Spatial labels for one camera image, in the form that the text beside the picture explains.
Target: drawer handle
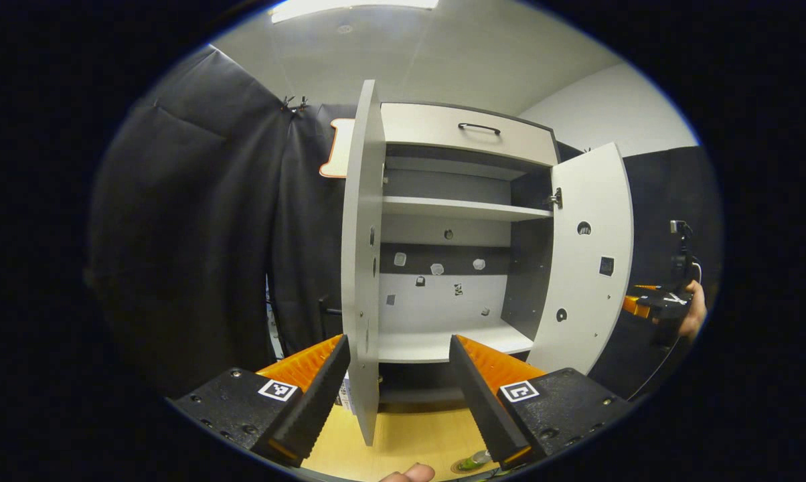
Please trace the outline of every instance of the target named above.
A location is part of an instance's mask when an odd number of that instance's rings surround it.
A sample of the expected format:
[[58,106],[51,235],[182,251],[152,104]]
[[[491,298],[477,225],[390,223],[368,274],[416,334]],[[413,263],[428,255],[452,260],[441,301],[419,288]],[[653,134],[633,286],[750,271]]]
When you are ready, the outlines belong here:
[[495,132],[495,135],[501,135],[501,131],[498,131],[498,129],[494,127],[487,127],[485,125],[476,125],[476,123],[461,122],[457,125],[457,127],[459,127],[460,129],[463,129],[465,127],[479,127],[481,129],[489,129],[490,131]]

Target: finger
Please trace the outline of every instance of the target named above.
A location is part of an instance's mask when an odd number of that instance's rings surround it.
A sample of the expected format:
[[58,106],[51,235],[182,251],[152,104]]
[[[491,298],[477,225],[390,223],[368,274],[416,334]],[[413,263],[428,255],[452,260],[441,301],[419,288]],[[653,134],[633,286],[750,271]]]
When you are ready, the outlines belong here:
[[402,473],[393,472],[386,475],[385,478],[379,482],[411,482],[411,480],[409,480],[409,478]]
[[411,482],[429,482],[436,477],[436,471],[428,465],[416,463],[404,473]]

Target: cabinet door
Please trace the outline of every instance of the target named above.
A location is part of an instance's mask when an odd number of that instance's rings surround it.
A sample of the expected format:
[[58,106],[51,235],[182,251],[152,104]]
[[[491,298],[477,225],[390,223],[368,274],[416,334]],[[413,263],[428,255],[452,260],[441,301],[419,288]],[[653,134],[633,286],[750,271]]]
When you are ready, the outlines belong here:
[[364,443],[372,445],[379,405],[379,244],[385,134],[373,80],[358,98],[341,233],[341,309],[350,344],[349,378]]
[[587,375],[617,323],[632,266],[632,196],[617,146],[553,167],[558,188],[549,291],[528,363]]

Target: white cabinet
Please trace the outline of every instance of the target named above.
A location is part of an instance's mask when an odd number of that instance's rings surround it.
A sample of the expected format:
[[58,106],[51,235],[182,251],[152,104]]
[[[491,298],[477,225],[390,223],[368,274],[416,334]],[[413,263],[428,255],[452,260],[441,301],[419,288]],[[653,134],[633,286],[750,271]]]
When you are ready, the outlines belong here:
[[380,98],[366,80],[341,239],[351,402],[367,445],[380,366],[439,370],[454,333],[547,372],[589,372],[620,313],[633,244],[614,144],[559,164],[543,126]]

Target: cable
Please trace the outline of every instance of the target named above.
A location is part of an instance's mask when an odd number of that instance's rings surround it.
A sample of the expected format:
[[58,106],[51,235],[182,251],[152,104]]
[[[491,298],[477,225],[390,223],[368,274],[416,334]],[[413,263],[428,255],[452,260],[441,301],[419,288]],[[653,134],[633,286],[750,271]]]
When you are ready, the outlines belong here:
[[700,284],[703,284],[703,282],[701,281],[701,280],[703,279],[703,277],[704,277],[704,271],[703,271],[703,269],[701,269],[701,268],[700,268],[700,265],[699,265],[698,263],[696,263],[696,262],[693,262],[693,263],[692,263],[692,265],[693,265],[693,266],[697,266],[697,267],[698,267],[698,284],[699,284],[699,285],[700,285]]

